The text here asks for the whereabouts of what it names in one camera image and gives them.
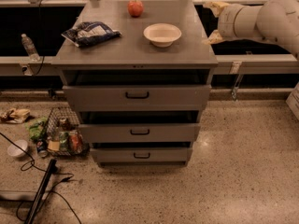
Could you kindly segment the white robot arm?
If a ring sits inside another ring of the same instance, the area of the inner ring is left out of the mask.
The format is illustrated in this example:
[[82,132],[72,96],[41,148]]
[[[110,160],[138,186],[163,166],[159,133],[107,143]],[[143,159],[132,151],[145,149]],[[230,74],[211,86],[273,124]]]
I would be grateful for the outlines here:
[[299,56],[299,2],[269,0],[262,6],[229,4],[222,1],[204,3],[218,19],[217,29],[207,44],[251,40],[273,44]]

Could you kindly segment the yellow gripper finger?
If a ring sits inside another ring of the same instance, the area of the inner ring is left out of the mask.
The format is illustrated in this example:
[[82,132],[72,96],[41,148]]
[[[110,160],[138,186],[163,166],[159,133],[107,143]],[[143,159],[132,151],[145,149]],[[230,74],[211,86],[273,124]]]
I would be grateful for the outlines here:
[[219,17],[223,10],[228,7],[229,4],[222,1],[211,1],[203,4],[204,8],[209,8],[215,17]]
[[218,30],[214,30],[211,35],[202,41],[203,44],[213,45],[223,42],[224,39]]

